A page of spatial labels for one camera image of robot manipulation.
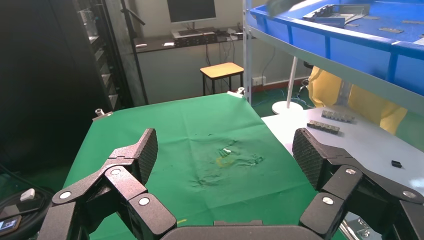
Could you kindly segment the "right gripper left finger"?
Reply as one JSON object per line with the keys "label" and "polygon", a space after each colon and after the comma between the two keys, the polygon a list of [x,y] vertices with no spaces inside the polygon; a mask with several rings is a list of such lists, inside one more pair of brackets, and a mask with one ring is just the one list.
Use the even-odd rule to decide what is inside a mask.
{"label": "right gripper left finger", "polygon": [[135,144],[115,149],[99,170],[52,197],[38,238],[87,240],[105,218],[117,214],[136,239],[161,239],[177,221],[146,187],[157,155],[153,128]]}

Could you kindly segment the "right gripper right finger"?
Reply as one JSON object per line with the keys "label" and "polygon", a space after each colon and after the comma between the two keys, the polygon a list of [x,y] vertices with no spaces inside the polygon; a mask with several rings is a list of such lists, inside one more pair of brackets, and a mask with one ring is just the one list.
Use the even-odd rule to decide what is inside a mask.
{"label": "right gripper right finger", "polygon": [[347,213],[360,216],[384,240],[424,237],[424,197],[366,169],[345,149],[320,143],[306,128],[295,131],[293,157],[317,195],[299,224],[331,239]]}

